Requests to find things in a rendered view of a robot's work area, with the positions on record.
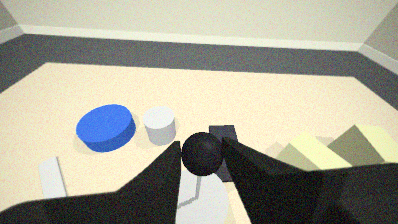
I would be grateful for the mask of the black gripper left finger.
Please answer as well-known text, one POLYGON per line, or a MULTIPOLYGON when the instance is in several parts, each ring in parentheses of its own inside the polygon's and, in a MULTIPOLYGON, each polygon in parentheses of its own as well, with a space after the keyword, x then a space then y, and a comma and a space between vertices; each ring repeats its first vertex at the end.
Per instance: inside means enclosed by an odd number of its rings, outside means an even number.
POLYGON ((116 191, 23 201, 0 224, 175 224, 181 144, 174 141, 116 191))

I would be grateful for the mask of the white cylinder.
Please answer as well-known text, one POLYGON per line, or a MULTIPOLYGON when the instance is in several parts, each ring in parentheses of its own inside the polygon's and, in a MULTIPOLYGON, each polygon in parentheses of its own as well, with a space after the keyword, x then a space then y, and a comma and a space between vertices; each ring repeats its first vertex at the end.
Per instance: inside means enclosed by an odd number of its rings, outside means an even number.
POLYGON ((143 123, 151 143, 164 146, 171 143, 176 136, 173 111, 165 106, 150 108, 143 115, 143 123))

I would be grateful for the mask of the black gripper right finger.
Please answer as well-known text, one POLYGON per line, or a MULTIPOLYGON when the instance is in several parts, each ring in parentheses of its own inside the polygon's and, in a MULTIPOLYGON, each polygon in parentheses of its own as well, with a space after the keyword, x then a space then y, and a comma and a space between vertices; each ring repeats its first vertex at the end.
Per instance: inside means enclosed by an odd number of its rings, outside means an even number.
POLYGON ((251 224, 323 224, 335 200, 398 193, 398 163, 308 171, 229 137, 222 146, 251 224))

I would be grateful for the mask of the glass french press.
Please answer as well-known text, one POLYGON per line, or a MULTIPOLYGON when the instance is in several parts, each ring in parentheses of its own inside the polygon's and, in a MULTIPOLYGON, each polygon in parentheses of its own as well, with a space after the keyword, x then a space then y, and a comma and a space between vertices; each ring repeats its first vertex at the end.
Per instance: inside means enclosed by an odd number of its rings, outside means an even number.
POLYGON ((225 185, 215 174, 224 151, 218 138, 208 132, 189 136, 181 149, 181 171, 175 224, 224 224, 229 199, 225 185))

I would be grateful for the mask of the blue short cylinder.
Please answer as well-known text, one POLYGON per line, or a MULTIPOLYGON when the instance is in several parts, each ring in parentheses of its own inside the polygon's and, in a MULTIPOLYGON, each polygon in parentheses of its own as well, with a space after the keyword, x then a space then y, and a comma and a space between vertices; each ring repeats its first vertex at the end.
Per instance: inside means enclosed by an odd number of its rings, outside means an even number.
POLYGON ((76 125, 76 134, 92 151, 110 152, 126 145, 136 124, 128 108, 109 104, 87 112, 76 125))

